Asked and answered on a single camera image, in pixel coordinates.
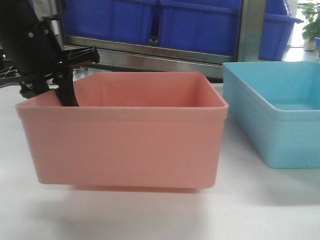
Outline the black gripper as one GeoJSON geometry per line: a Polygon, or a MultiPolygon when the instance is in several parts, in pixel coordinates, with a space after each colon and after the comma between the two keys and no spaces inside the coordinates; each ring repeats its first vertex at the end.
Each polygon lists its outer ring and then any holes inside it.
{"type": "Polygon", "coordinates": [[[20,57],[25,58],[19,72],[25,76],[35,75],[36,80],[26,80],[20,84],[20,94],[30,99],[50,90],[47,83],[52,76],[58,85],[56,96],[64,107],[78,107],[73,84],[73,68],[88,63],[99,63],[100,55],[95,46],[63,50],[53,34],[48,22],[38,21],[20,32],[26,47],[20,57]]]}

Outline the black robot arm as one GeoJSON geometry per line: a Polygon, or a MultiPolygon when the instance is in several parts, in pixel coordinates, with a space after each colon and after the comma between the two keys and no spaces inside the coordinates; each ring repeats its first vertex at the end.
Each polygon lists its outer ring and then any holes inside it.
{"type": "Polygon", "coordinates": [[[52,80],[61,105],[77,107],[73,69],[99,63],[100,55],[95,46],[62,49],[51,27],[66,9],[64,0],[59,3],[56,14],[39,19],[28,0],[0,2],[0,56],[10,64],[0,64],[0,85],[19,84],[20,94],[30,99],[48,92],[48,80],[52,80]]]}

